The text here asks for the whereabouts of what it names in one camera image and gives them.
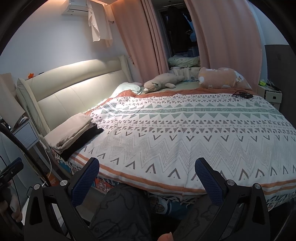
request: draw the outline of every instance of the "green object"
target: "green object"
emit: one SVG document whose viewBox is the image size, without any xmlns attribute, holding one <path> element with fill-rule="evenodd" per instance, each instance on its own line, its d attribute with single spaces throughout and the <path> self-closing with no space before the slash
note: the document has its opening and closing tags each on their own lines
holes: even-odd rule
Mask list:
<svg viewBox="0 0 296 241">
<path fill-rule="evenodd" d="M 259 81 L 259 85 L 260 85 L 260 86 L 266 86 L 266 83 L 265 83 L 264 81 L 260 80 L 260 81 Z"/>
</svg>

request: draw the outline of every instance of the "blue textured pad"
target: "blue textured pad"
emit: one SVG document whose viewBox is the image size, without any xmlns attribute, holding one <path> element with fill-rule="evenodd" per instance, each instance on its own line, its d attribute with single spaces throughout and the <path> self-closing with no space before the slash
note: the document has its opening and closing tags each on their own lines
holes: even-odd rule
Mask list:
<svg viewBox="0 0 296 241">
<path fill-rule="evenodd" d="M 99 161 L 94 159 L 84 174 L 81 176 L 76 186 L 72 189 L 71 203 L 73 207 L 82 204 L 98 173 Z"/>
<path fill-rule="evenodd" d="M 200 159 L 195 161 L 195 173 L 200 179 L 206 192 L 214 205 L 222 205 L 224 202 L 222 188 L 216 182 L 209 170 L 203 165 Z"/>
</svg>

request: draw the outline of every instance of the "white patterned blanket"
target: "white patterned blanket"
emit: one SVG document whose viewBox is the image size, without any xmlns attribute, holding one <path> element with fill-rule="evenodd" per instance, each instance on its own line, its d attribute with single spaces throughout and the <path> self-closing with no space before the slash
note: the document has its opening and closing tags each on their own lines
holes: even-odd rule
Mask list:
<svg viewBox="0 0 296 241">
<path fill-rule="evenodd" d="M 205 193 L 194 171 L 204 157 L 226 179 L 260 183 L 269 209 L 295 196 L 296 131 L 261 97 L 125 96 L 90 115 L 105 131 L 69 161 L 96 157 L 102 177 L 190 202 Z"/>
</svg>

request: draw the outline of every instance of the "person's leg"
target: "person's leg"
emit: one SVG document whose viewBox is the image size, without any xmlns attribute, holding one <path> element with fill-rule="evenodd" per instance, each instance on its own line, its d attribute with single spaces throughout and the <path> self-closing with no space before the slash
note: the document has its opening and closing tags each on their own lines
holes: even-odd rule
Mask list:
<svg viewBox="0 0 296 241">
<path fill-rule="evenodd" d="M 219 207 L 212 205 L 208 195 L 200 197 L 173 233 L 174 241 L 195 241 L 209 225 Z"/>
<path fill-rule="evenodd" d="M 151 241 L 150 216 L 144 192 L 119 184 L 106 194 L 89 228 L 99 241 Z"/>
</svg>

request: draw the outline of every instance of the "headboard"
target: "headboard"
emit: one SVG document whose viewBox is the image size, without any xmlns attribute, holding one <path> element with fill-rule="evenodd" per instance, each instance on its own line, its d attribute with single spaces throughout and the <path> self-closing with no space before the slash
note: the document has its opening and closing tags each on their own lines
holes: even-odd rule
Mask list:
<svg viewBox="0 0 296 241">
<path fill-rule="evenodd" d="M 86 60 L 52 69 L 29 80 L 18 79 L 17 96 L 41 136 L 69 117 L 111 96 L 123 82 L 132 83 L 124 55 Z"/>
</svg>

